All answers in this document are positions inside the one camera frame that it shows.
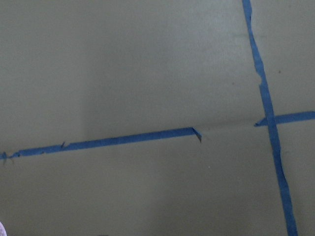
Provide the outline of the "pink mesh pen holder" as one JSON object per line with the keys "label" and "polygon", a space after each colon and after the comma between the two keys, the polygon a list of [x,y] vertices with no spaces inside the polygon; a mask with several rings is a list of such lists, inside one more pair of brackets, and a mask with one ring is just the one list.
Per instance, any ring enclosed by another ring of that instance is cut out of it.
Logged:
{"label": "pink mesh pen holder", "polygon": [[0,222],[0,236],[7,236],[5,227],[3,226],[1,222]]}

